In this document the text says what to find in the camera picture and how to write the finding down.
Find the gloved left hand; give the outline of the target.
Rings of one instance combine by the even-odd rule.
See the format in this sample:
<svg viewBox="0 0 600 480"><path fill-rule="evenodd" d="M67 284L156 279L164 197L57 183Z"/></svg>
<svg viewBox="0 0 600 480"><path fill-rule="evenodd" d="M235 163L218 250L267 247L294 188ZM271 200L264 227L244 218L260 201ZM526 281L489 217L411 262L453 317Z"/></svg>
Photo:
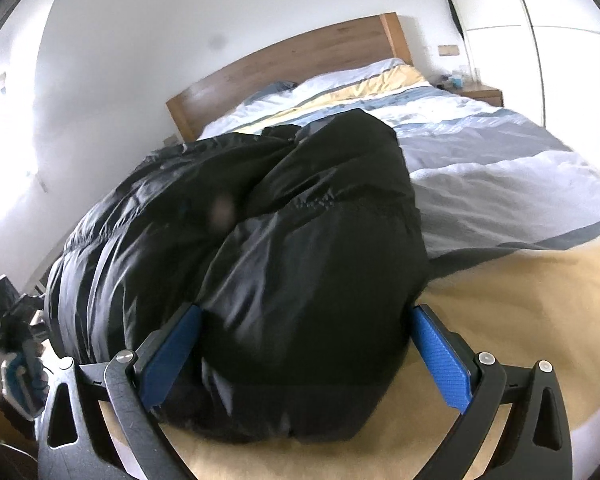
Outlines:
<svg viewBox="0 0 600 480"><path fill-rule="evenodd" d="M44 411L48 395L43 352L44 346L30 339L20 350L7 353L1 365L3 396L29 422Z"/></svg>

